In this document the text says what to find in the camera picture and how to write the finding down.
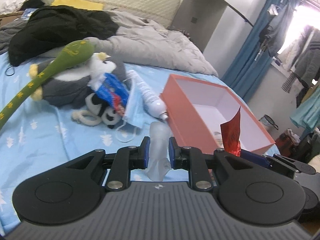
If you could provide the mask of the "blue curtain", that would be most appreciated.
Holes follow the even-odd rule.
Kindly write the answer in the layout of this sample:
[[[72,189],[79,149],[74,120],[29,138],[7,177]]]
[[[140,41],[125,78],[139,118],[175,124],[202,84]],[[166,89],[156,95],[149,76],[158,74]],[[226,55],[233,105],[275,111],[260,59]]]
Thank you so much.
[[[270,66],[272,57],[268,52],[258,54],[259,34],[270,20],[268,8],[272,4],[280,5],[280,2],[281,0],[266,0],[242,48],[221,78],[244,102],[249,102],[252,98]]]

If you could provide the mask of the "clear plastic wrapper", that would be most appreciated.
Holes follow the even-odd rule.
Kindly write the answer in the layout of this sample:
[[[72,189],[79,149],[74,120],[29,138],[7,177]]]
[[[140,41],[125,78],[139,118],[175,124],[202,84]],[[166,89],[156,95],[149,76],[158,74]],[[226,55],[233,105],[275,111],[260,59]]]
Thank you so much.
[[[152,122],[150,125],[149,162],[146,175],[151,181],[163,181],[171,170],[168,159],[170,128],[162,122]]]

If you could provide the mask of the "black clothing pile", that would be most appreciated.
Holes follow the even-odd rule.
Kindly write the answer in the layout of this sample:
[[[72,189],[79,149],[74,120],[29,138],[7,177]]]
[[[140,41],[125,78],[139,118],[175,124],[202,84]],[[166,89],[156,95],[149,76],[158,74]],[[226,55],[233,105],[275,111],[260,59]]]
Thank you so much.
[[[24,61],[54,48],[87,37],[105,40],[116,35],[119,25],[99,10],[85,10],[66,5],[37,9],[26,25],[11,39],[8,58],[17,67]]]

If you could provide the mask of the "orange cardboard shoe box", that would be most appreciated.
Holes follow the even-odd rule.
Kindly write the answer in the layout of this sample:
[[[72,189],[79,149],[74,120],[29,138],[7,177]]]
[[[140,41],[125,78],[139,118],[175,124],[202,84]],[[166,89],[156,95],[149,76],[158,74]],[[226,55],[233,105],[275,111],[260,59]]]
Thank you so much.
[[[193,146],[212,154],[219,147],[221,124],[238,112],[244,150],[262,155],[275,144],[247,105],[226,86],[171,74],[161,99],[167,106],[168,125],[180,146]]]

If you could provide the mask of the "yellow pillow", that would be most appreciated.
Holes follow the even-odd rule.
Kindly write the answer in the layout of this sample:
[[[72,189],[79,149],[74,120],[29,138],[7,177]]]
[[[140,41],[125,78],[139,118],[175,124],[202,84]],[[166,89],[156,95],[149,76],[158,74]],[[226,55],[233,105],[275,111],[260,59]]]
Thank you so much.
[[[97,10],[102,11],[103,3],[90,2],[86,0],[53,0],[51,6],[66,5],[76,9]]]

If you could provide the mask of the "red envelope packet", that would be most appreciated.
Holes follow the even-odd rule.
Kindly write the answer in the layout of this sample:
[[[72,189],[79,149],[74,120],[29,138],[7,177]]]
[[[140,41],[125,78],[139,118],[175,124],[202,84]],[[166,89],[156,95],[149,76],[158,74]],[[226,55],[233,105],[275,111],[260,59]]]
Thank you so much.
[[[220,125],[223,148],[237,157],[241,155],[240,120],[241,107],[231,120]]]

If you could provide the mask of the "green long plush toy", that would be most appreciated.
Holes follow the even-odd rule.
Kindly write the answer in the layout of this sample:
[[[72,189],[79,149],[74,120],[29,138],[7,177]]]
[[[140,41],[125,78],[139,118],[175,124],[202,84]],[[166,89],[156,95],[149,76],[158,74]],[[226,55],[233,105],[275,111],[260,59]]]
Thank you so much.
[[[94,45],[88,40],[74,41],[66,45],[61,52],[59,52],[55,60],[27,83],[1,110],[1,127],[7,123],[20,105],[49,78],[71,67],[84,63],[93,53]]]

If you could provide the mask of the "grey penguin plush toy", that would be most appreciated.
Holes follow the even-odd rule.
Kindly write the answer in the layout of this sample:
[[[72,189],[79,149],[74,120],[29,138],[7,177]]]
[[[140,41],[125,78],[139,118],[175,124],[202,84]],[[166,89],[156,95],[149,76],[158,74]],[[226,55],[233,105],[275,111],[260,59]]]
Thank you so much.
[[[121,59],[103,52],[94,53],[84,63],[50,77],[33,92],[31,98],[34,101],[44,100],[56,107],[71,105],[80,108],[85,105],[85,98],[93,92],[88,86],[89,81],[104,73],[111,73],[120,81],[126,78]]]

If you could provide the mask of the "blue plastic snack bag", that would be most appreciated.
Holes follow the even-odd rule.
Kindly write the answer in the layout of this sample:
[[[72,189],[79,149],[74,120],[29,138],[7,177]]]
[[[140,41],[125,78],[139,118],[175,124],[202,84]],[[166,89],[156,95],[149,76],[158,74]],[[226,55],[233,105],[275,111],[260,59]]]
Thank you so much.
[[[114,74],[100,74],[91,80],[89,86],[98,98],[107,102],[119,115],[124,115],[129,93]]]

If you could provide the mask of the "blue face mask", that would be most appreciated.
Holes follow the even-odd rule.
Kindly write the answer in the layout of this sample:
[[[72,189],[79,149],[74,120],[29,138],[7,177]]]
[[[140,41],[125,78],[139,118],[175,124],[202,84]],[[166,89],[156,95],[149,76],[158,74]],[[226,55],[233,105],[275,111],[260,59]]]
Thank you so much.
[[[120,142],[130,142],[144,126],[144,103],[135,80],[126,79],[124,85],[129,89],[129,97],[122,117],[123,123],[116,129],[116,139]]]

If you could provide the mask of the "blue star bedsheet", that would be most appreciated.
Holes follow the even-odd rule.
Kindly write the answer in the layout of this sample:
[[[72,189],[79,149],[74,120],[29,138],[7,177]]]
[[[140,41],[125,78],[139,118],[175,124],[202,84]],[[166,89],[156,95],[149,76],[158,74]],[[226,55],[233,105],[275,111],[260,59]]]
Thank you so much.
[[[1,55],[1,110],[29,81],[29,67],[45,58],[36,57],[12,67],[8,54]],[[204,74],[124,63],[126,70],[136,71],[157,94],[170,74],[184,75],[211,83],[227,85],[219,78]],[[150,124],[157,119],[144,112],[144,126],[129,143],[116,139],[116,128],[104,124],[88,127],[72,121],[73,109],[57,108],[46,101],[30,97],[1,129],[1,235],[12,231],[20,220],[12,205],[12,193],[24,180],[66,163],[96,148],[115,153],[127,145],[140,145],[149,135]]]

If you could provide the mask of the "dark grey blanket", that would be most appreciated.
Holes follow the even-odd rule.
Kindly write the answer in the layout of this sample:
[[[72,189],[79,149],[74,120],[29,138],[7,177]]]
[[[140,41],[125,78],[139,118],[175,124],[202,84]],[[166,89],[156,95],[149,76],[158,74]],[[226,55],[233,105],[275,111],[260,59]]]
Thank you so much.
[[[1,27],[1,55],[9,50],[22,53],[30,40],[29,21],[16,19]]]

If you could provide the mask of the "panda plush toy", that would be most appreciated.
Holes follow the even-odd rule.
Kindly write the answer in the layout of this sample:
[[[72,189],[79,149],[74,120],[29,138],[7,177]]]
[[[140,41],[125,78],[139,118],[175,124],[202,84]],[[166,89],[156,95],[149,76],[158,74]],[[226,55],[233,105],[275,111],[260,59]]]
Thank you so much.
[[[72,111],[71,119],[86,126],[97,126],[100,123],[113,129],[120,121],[121,116],[109,105],[108,102],[89,94],[85,98],[87,109]]]

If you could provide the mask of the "white trash bin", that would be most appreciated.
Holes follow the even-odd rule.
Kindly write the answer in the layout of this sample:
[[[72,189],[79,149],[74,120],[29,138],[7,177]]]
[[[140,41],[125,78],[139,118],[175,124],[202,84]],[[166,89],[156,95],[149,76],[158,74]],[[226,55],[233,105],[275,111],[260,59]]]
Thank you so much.
[[[262,124],[262,126],[270,132],[273,129],[278,130],[278,125],[274,122],[274,120],[269,115],[264,115],[259,119],[259,122]]]

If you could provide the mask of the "white spray bottle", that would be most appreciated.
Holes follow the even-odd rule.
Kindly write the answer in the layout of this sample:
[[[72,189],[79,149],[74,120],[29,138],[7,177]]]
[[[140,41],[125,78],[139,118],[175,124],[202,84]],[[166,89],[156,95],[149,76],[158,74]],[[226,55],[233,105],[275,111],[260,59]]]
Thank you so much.
[[[126,72],[127,77],[135,82],[143,98],[144,108],[154,118],[166,121],[169,116],[164,101],[151,89],[151,87],[134,70]]]

